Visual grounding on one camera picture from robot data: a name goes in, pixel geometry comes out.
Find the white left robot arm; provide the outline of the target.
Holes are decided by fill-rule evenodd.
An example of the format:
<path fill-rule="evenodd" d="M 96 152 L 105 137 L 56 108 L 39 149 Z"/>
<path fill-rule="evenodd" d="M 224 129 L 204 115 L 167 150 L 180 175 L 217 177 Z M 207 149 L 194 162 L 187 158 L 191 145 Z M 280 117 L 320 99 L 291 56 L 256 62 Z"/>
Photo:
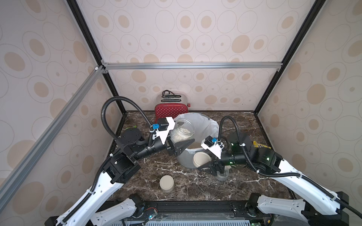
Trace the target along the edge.
<path fill-rule="evenodd" d="M 110 226 L 124 218 L 142 216 L 144 201 L 136 194 L 111 207 L 107 199 L 140 170 L 138 160 L 166 150 L 179 155 L 194 142 L 193 137 L 173 142 L 170 136 L 163 142 L 156 137 L 150 143 L 137 128 L 129 128 L 116 140 L 118 149 L 102 163 L 91 187 L 65 213 L 50 217 L 46 226 Z"/>

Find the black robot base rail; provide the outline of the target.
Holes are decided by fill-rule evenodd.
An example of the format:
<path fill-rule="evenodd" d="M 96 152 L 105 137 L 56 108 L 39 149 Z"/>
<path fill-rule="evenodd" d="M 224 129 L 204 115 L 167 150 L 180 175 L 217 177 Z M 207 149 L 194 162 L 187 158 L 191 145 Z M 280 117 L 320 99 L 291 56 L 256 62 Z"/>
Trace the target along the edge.
<path fill-rule="evenodd" d="M 123 226 L 271 226 L 275 215 L 264 214 L 247 201 L 142 201 Z"/>

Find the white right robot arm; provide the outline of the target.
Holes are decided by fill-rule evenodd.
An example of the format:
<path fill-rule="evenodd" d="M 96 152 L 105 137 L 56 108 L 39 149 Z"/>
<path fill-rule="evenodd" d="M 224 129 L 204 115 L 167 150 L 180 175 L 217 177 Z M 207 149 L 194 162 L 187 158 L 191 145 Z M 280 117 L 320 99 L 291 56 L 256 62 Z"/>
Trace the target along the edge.
<path fill-rule="evenodd" d="M 253 193 L 245 211 L 251 217 L 259 214 L 282 215 L 306 222 L 310 226 L 348 226 L 344 212 L 349 197 L 319 185 L 269 147 L 255 146 L 246 133 L 231 133 L 228 137 L 207 137 L 201 143 L 204 151 L 193 157 L 199 171 L 213 176 L 225 173 L 227 167 L 242 165 L 283 184 L 300 196 L 298 200 L 271 198 Z"/>

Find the glass jar with rice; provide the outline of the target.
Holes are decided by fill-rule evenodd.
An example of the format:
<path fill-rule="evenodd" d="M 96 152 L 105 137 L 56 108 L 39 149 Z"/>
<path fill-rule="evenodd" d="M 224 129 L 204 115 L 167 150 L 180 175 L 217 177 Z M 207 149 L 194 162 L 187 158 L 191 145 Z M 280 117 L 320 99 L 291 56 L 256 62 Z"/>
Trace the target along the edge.
<path fill-rule="evenodd" d="M 225 166 L 223 173 L 218 171 L 216 179 L 218 181 L 225 181 L 229 177 L 229 173 L 230 173 L 231 168 L 232 168 L 231 166 Z"/>

